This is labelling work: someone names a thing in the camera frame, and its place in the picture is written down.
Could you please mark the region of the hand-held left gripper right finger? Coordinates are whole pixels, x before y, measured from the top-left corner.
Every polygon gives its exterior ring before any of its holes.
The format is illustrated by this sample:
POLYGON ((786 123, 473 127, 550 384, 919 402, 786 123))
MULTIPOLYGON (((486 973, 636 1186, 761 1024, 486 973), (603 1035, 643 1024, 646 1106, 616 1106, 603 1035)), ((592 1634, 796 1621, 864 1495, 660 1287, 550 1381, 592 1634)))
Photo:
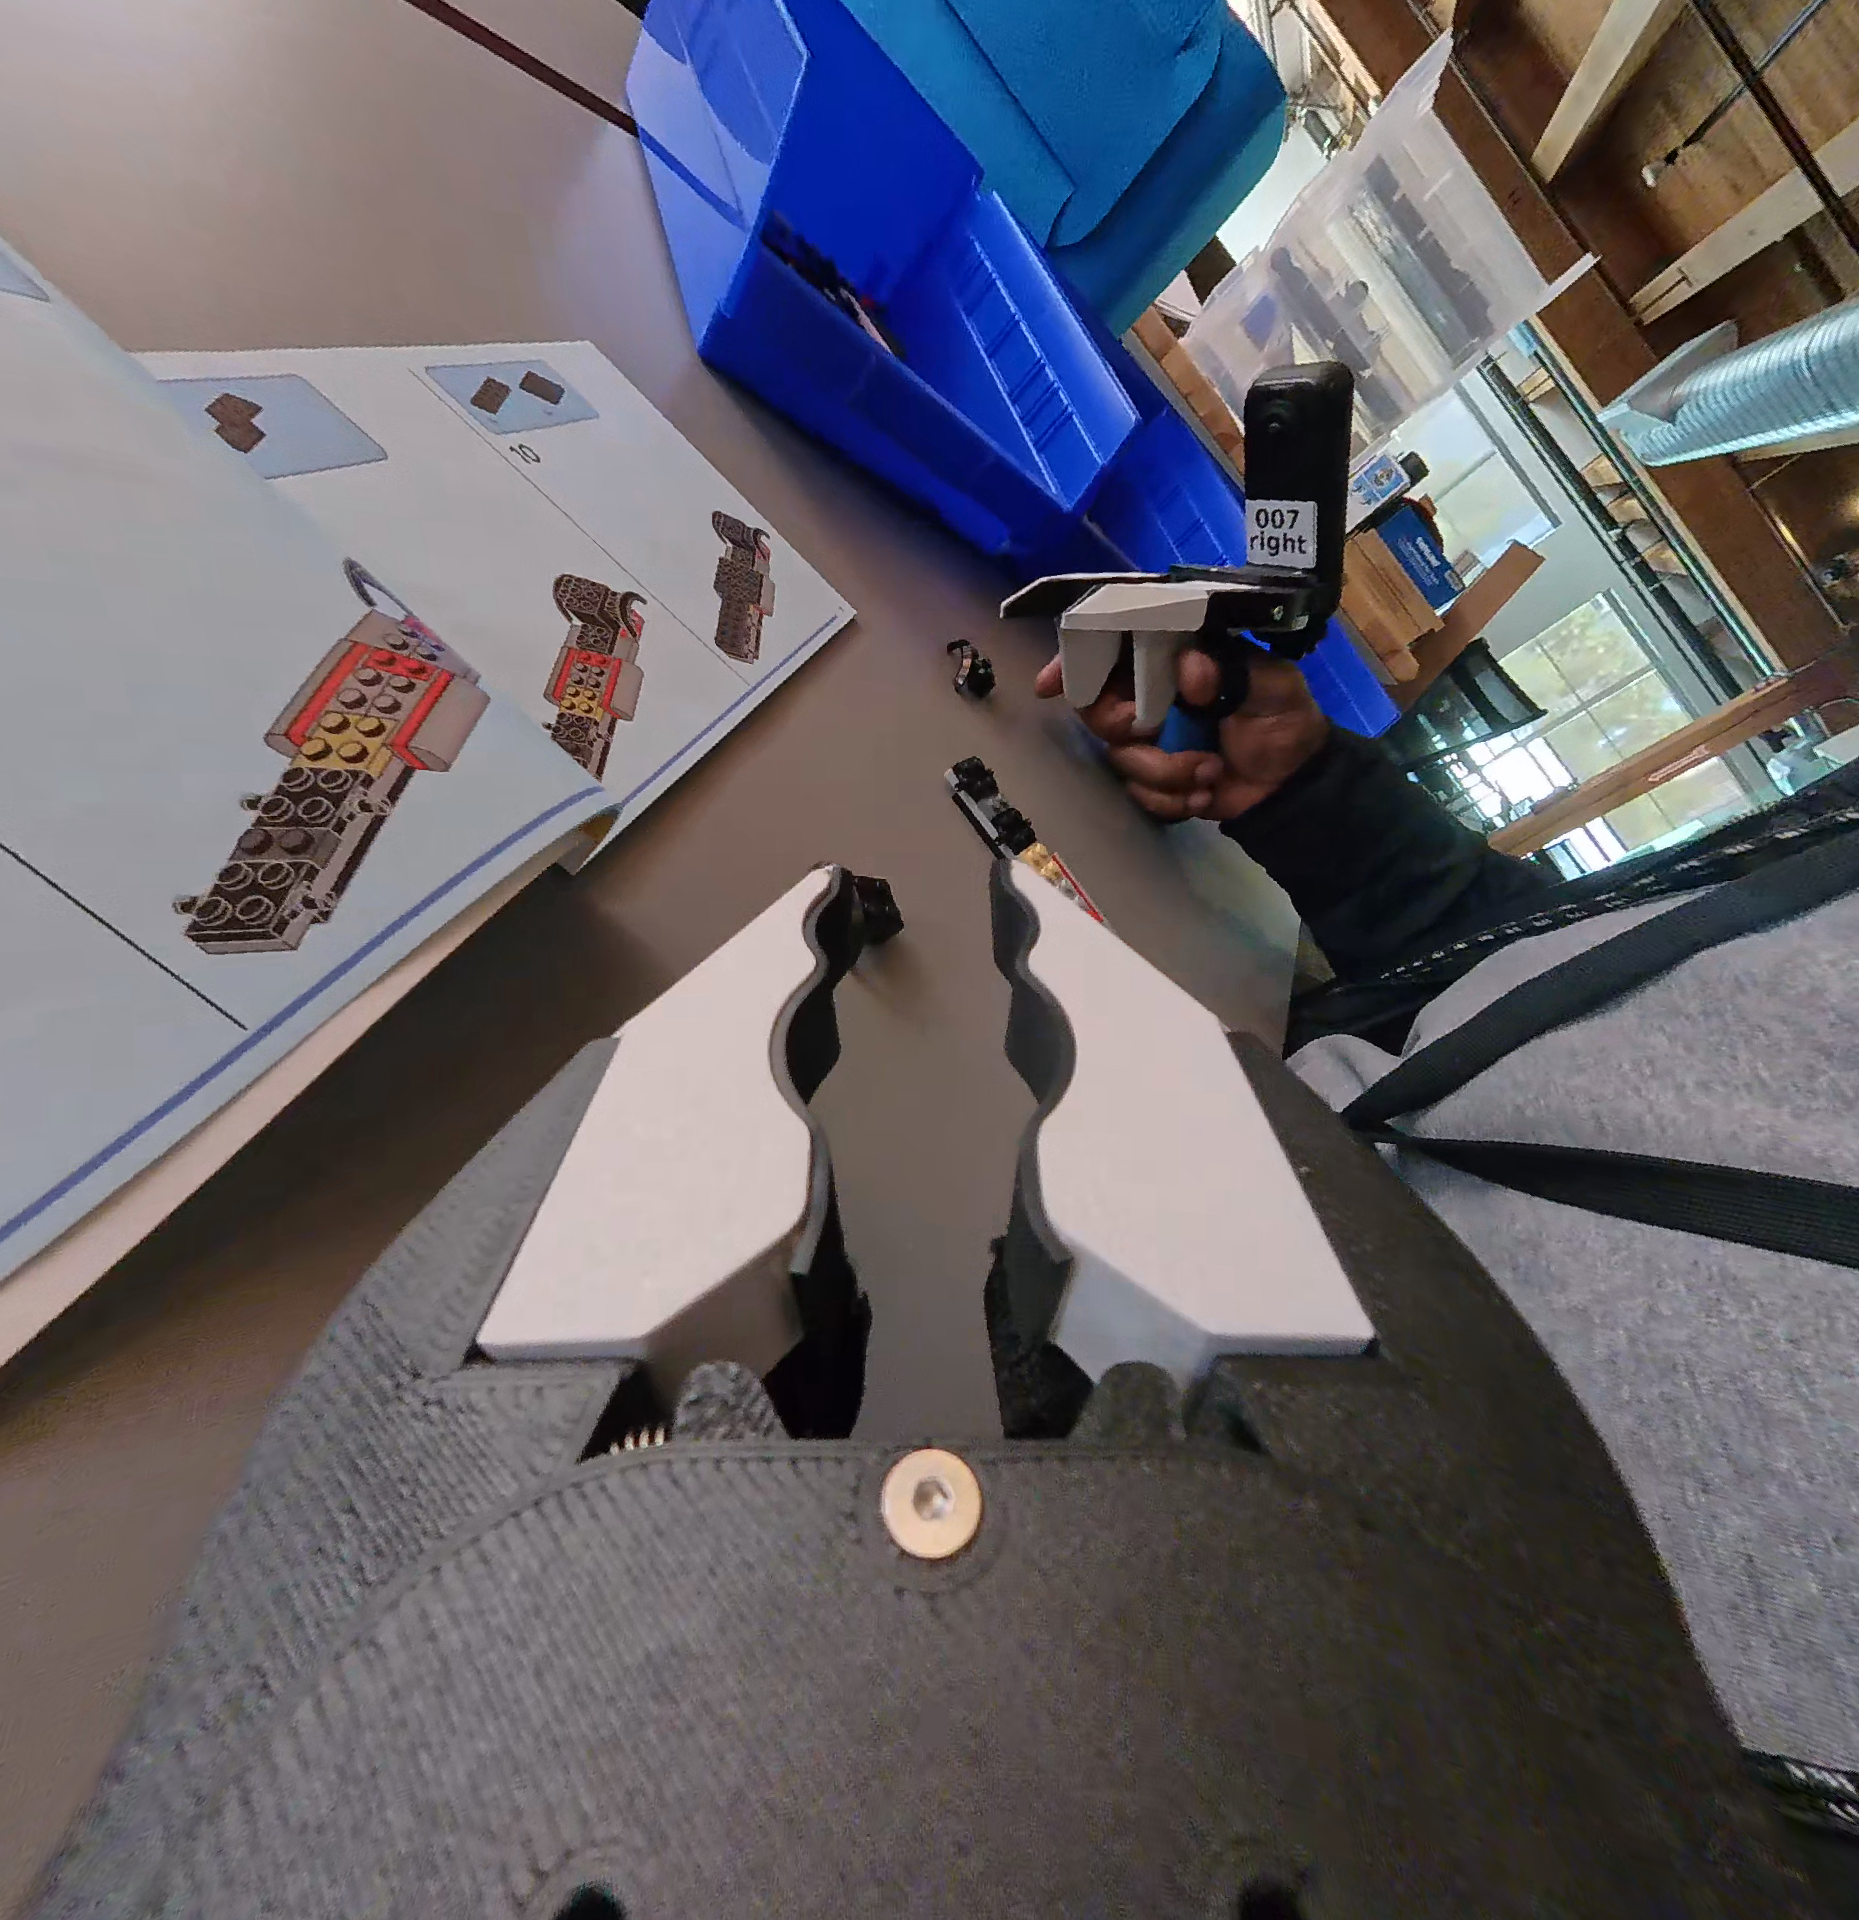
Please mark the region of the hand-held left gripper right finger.
POLYGON ((990 1295, 1004 1360, 1199 1387, 1215 1360, 1368 1351, 1225 1024, 1013 857, 990 871, 990 953, 1036 1096, 990 1295))

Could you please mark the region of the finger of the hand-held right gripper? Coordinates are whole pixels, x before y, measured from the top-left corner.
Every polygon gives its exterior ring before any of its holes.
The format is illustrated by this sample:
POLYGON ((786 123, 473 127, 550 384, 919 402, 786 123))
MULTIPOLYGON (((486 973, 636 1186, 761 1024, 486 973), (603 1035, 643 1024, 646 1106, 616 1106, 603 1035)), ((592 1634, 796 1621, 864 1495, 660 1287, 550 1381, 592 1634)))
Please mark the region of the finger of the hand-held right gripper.
POLYGON ((1179 658, 1206 632, 1212 589, 1096 589, 1053 615, 1060 696, 1091 709, 1130 650, 1130 709, 1179 704, 1179 658))
POLYGON ((1060 615, 1096 589, 1170 589, 1170 570, 1050 570, 1003 600, 1003 621, 1060 615))

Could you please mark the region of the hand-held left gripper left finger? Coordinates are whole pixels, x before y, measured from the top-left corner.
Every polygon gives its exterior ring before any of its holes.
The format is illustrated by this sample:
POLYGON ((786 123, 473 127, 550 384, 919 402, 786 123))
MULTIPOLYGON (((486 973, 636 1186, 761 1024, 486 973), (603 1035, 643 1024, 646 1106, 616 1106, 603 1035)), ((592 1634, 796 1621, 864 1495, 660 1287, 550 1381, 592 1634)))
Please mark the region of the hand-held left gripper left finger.
POLYGON ((840 1051, 854 958, 854 876, 818 865, 611 1035, 486 1310, 486 1360, 764 1375, 800 1342, 796 1279, 832 1215, 810 1100, 840 1051))

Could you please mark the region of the grey red toy brick model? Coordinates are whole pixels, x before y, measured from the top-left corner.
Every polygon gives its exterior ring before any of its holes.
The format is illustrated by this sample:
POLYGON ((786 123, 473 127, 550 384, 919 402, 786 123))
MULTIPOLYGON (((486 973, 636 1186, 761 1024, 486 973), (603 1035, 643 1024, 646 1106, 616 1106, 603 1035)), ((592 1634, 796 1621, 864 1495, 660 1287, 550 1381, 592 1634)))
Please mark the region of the grey red toy brick model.
POLYGON ((1081 910, 1096 923, 1106 923, 1106 914, 1091 904, 1091 891, 1078 887, 1078 876, 1038 843, 1038 829, 1028 823, 1024 809, 1013 809, 1003 795, 1003 783, 990 778, 982 758, 955 758, 944 769, 944 793, 955 803, 955 812, 974 823, 974 838, 982 843, 982 854, 997 865, 1024 865, 1038 880, 1050 880, 1072 910, 1081 910))

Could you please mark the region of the person's right forearm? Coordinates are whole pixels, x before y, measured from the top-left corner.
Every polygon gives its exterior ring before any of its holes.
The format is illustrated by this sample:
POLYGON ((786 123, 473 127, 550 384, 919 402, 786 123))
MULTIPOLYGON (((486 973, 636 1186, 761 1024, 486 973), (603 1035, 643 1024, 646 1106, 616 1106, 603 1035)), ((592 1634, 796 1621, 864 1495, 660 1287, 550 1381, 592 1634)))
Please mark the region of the person's right forearm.
POLYGON ((1426 1000, 1461 977, 1472 936, 1557 904, 1559 876, 1494 854, 1409 783, 1380 740, 1328 731, 1261 809, 1221 823, 1293 904, 1328 984, 1298 988, 1279 1051, 1355 1035, 1403 1051, 1426 1000))

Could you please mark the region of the grey-brown desk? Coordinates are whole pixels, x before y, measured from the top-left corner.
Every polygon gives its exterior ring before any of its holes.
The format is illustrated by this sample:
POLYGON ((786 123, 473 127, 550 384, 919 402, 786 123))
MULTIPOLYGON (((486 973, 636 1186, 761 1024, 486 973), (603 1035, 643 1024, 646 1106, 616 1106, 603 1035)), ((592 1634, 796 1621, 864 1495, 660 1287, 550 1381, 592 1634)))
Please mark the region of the grey-brown desk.
POLYGON ((855 603, 584 876, 540 876, 0 1371, 0 1917, 132 1713, 203 1522, 363 1263, 592 1035, 812 857, 884 876, 902 942, 840 988, 818 1090, 875 1298, 855 1437, 997 1433, 966 1282, 1028 1109, 1003 1058, 982 854, 942 769, 982 753, 1113 923, 1276 1035, 1288 904, 1156 838, 1036 696, 1042 628, 687 340, 621 105, 621 5, 0 5, 0 237, 121 344, 592 340, 855 603), (953 687, 944 644, 997 668, 953 687))

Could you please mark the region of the person's right hand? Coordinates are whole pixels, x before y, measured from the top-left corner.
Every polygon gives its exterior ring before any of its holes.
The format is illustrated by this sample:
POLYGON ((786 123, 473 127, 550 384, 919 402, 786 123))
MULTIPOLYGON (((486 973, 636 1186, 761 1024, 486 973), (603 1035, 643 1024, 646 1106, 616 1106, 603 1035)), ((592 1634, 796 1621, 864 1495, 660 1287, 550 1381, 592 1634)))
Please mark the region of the person's right hand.
POLYGON ((1249 696, 1215 721, 1212 750, 1166 753, 1159 731, 1138 726, 1124 677, 1106 677, 1098 696, 1072 714, 1106 750, 1106 769, 1124 793, 1159 823, 1225 823, 1261 809, 1328 736, 1301 669, 1288 658, 1255 658, 1249 696))

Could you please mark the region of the blue plastic bin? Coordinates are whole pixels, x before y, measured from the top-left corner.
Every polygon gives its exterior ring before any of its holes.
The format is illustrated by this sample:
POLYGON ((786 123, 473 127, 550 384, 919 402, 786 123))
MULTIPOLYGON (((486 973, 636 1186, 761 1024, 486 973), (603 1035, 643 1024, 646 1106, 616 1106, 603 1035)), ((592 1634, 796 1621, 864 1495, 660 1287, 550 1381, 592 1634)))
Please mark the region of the blue plastic bin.
MULTIPOLYGON (((1326 555, 1322 500, 1265 491, 1243 497, 1243 483, 1212 461, 1179 413, 1142 416, 1138 435, 1113 456, 1091 500, 1091 523, 1118 545, 1126 570, 1316 570, 1326 555)), ((1348 637, 1339 615, 1326 621, 1322 644, 1298 668, 1335 726, 1356 736, 1392 731, 1399 704, 1368 657, 1348 637)))
POLYGON ((656 0, 629 110, 710 367, 1024 578, 1124 560, 1091 500, 1138 409, 848 5, 656 0), (764 249, 764 215, 891 310, 902 363, 764 249))

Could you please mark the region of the small blue cardboard box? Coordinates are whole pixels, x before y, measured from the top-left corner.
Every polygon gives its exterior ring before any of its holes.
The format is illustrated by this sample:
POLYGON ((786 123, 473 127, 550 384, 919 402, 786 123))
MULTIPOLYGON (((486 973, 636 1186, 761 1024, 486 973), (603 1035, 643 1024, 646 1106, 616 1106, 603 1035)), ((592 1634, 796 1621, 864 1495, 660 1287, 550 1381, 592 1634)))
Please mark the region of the small blue cardboard box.
POLYGON ((1399 555, 1409 583, 1447 611, 1461 596, 1461 570, 1450 567, 1431 500, 1409 497, 1380 523, 1373 537, 1399 555))

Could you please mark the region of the clear plastic organizer box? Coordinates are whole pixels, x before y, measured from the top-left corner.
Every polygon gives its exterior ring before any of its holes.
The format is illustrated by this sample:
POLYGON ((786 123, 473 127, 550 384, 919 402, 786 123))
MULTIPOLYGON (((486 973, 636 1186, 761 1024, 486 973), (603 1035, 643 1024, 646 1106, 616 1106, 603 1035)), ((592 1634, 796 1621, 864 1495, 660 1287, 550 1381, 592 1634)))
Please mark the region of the clear plastic organizer box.
POLYGON ((1433 114, 1450 61, 1442 35, 1380 100, 1270 242, 1249 253, 1184 336, 1230 409, 1276 367, 1355 373, 1355 461, 1442 402, 1504 332, 1587 274, 1543 281, 1433 114))

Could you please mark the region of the teal plastic bin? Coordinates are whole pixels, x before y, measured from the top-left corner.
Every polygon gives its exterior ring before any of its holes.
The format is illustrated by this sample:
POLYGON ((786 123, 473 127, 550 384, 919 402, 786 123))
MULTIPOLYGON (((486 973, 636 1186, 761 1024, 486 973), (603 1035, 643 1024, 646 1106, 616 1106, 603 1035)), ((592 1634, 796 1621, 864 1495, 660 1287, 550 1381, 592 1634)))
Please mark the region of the teal plastic bin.
POLYGON ((848 0, 1113 336, 1276 166, 1288 87, 1225 0, 848 0))

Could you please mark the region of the pile of mixed toy bricks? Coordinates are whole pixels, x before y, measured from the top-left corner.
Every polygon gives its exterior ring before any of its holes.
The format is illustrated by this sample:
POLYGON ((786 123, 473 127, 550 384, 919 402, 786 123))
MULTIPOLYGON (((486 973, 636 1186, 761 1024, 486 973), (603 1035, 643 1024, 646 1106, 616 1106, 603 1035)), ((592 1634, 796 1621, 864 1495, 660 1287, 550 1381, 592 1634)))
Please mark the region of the pile of mixed toy bricks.
POLYGON ((818 253, 786 215, 764 215, 761 242, 810 287, 818 289, 848 327, 855 327, 869 340, 882 340, 894 363, 906 359, 891 310, 840 274, 832 253, 818 253))

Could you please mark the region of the brick instruction booklet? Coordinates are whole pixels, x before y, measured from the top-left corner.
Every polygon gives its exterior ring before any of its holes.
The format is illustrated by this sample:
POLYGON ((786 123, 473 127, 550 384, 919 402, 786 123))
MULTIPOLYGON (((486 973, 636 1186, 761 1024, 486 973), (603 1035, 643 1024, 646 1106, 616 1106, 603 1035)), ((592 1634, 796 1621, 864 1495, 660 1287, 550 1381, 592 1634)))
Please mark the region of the brick instruction booklet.
POLYGON ((599 344, 115 344, 0 242, 0 1371, 848 596, 599 344))

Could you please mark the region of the silver spiral air duct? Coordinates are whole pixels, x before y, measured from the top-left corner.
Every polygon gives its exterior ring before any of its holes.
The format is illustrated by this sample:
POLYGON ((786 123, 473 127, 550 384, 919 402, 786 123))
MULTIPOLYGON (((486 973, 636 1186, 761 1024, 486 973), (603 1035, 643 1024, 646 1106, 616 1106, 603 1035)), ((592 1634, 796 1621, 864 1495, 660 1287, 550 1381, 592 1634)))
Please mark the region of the silver spiral air duct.
POLYGON ((1708 327, 1608 402, 1601 426, 1639 469, 1859 447, 1859 298, 1746 344, 1708 327))

